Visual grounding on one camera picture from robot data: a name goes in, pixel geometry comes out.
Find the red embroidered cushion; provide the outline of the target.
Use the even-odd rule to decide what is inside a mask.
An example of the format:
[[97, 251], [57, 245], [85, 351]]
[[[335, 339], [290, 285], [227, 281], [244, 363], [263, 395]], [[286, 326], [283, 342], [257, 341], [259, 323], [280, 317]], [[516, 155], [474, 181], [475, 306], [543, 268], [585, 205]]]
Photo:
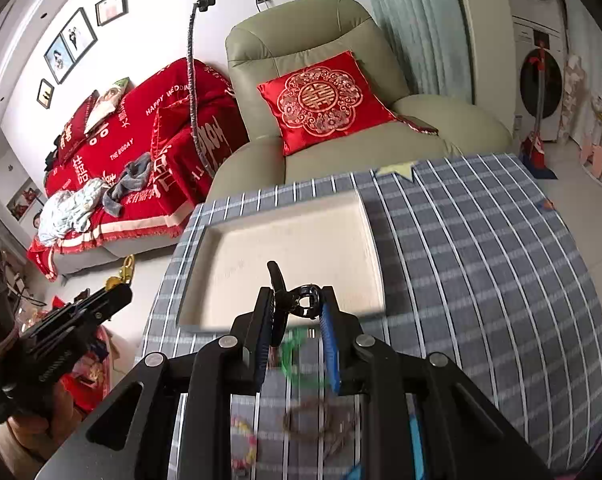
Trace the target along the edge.
[[427, 122], [389, 110], [350, 51], [261, 82], [258, 90], [277, 121], [286, 156], [388, 122], [430, 136], [439, 133]]

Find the large framed photo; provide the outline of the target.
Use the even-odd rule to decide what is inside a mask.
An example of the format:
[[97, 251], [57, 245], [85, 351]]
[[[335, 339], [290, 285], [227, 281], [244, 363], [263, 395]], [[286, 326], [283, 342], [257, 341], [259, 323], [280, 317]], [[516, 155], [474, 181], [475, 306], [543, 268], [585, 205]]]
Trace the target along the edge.
[[56, 84], [64, 82], [96, 42], [97, 37], [88, 14], [83, 8], [79, 8], [44, 53], [44, 60]]

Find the grey cloth on bed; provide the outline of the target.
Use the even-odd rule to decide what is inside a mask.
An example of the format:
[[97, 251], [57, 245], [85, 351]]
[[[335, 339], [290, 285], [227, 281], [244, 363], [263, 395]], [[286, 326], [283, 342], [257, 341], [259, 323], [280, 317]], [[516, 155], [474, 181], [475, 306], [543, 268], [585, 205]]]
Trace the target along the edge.
[[120, 217], [123, 198], [146, 188], [151, 168], [152, 159], [149, 152], [126, 164], [118, 179], [103, 195], [102, 204], [106, 214], [114, 218]]

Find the white clothing on bed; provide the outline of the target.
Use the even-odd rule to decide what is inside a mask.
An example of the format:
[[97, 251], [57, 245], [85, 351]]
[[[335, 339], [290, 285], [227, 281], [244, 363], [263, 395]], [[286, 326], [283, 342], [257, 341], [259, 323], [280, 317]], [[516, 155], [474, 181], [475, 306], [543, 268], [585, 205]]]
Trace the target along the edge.
[[58, 191], [44, 205], [38, 227], [39, 242], [54, 246], [69, 232], [86, 232], [91, 225], [93, 211], [100, 206], [106, 191], [106, 182], [100, 178], [88, 180], [79, 191]]

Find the white washing machine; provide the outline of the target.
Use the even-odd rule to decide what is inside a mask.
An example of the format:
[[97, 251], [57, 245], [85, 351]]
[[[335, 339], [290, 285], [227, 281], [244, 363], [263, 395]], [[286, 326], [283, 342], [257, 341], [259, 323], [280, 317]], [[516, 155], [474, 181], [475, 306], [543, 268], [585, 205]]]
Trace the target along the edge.
[[562, 0], [508, 0], [516, 49], [514, 133], [558, 140], [566, 62]]

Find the yellow star sticker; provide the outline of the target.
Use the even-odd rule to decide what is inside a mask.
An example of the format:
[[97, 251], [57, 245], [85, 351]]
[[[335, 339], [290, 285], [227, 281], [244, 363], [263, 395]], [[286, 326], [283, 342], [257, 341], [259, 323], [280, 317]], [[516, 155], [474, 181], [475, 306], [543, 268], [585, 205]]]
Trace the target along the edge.
[[381, 167], [376, 170], [377, 177], [389, 176], [389, 174], [397, 174], [409, 182], [414, 181], [413, 172], [414, 167], [418, 164], [417, 160], [411, 160], [410, 162], [401, 162], [401, 164], [392, 164]]

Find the gold hair ties charm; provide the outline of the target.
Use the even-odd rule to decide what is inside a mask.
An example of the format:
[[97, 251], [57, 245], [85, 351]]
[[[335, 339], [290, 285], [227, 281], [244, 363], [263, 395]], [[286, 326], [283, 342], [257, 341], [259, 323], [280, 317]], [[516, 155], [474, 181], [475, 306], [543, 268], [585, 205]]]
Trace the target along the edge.
[[124, 258], [118, 273], [110, 278], [107, 278], [105, 289], [110, 290], [121, 284], [130, 285], [133, 280], [134, 270], [135, 257], [133, 255], [128, 255], [126, 258]]

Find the small framed photo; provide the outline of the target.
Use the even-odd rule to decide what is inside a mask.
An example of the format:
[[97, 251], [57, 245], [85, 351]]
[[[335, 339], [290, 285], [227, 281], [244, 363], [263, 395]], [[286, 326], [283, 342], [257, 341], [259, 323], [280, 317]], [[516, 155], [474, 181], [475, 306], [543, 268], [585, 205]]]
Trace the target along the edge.
[[128, 0], [100, 0], [95, 4], [96, 22], [104, 26], [128, 13]]

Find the red wedding blanket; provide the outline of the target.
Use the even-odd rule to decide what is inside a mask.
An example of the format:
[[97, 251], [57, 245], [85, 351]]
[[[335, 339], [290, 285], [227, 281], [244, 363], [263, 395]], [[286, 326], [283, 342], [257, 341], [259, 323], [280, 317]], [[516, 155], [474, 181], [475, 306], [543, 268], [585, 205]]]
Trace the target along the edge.
[[62, 131], [59, 151], [44, 172], [44, 191], [79, 191], [90, 179], [114, 184], [128, 162], [149, 152], [150, 178], [143, 191], [122, 200], [119, 218], [97, 207], [90, 228], [71, 231], [54, 246], [39, 242], [28, 259], [48, 279], [76, 273], [177, 242], [212, 179], [199, 157], [219, 168], [248, 141], [228, 79], [198, 60], [180, 58], [126, 91], [95, 127], [86, 119], [98, 105], [88, 96]]

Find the teal curtain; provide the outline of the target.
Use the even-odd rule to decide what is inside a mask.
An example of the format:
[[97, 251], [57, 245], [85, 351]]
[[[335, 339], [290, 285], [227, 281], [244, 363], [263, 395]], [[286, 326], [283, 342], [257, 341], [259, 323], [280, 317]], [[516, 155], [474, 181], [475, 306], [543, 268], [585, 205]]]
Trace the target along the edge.
[[371, 0], [371, 7], [412, 92], [473, 101], [461, 0]]

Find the red broom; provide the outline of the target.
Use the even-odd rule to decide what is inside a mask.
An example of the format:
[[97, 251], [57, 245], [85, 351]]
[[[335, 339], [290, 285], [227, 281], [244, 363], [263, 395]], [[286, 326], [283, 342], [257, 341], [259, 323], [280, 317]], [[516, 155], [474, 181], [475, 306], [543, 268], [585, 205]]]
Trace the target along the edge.
[[529, 173], [537, 180], [556, 180], [557, 176], [546, 165], [545, 148], [540, 135], [544, 119], [545, 90], [546, 90], [546, 49], [541, 41], [523, 63], [522, 75], [524, 76], [523, 88], [528, 88], [536, 78], [536, 101], [534, 125], [529, 134], [521, 142], [519, 159]]

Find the black hair claw clip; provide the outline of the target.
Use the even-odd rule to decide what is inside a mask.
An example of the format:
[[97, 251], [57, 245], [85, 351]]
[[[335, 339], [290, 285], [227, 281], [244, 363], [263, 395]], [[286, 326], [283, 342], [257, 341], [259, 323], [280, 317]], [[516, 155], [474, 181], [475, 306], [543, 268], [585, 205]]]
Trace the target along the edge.
[[287, 322], [289, 315], [314, 320], [323, 310], [323, 293], [318, 285], [304, 284], [287, 289], [278, 264], [271, 260], [266, 263], [274, 291], [274, 318], [277, 322]]

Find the cream jewelry tray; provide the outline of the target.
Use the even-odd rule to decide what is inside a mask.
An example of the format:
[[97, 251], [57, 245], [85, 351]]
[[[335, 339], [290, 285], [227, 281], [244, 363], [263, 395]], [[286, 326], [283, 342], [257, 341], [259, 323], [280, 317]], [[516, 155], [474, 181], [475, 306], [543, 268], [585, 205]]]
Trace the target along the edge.
[[348, 191], [208, 226], [197, 244], [176, 325], [228, 330], [271, 284], [275, 261], [289, 289], [330, 286], [341, 310], [385, 310], [380, 260], [363, 200]]

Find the green jade bangle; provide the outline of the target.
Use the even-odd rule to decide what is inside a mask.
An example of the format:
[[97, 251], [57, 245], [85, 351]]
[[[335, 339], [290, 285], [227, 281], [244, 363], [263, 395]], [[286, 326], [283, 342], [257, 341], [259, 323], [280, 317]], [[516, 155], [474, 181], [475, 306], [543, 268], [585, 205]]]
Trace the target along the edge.
[[303, 346], [310, 340], [310, 332], [307, 328], [295, 327], [279, 346], [279, 366], [281, 372], [289, 382], [299, 388], [322, 389], [325, 387], [325, 379], [318, 374], [304, 373], [299, 363], [300, 352]]

